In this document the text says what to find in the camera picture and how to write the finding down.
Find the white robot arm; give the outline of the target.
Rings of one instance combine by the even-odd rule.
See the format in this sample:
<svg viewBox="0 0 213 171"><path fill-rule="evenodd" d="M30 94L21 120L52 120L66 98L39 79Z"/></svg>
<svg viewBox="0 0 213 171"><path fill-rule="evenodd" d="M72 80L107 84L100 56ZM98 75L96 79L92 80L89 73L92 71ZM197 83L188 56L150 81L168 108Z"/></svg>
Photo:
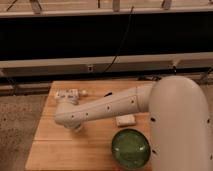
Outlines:
<svg viewBox="0 0 213 171"><path fill-rule="evenodd" d="M81 105L62 96L54 120L74 129L87 121L145 112L150 114L152 171L213 171L208 102L201 87L184 76L164 77Z"/></svg>

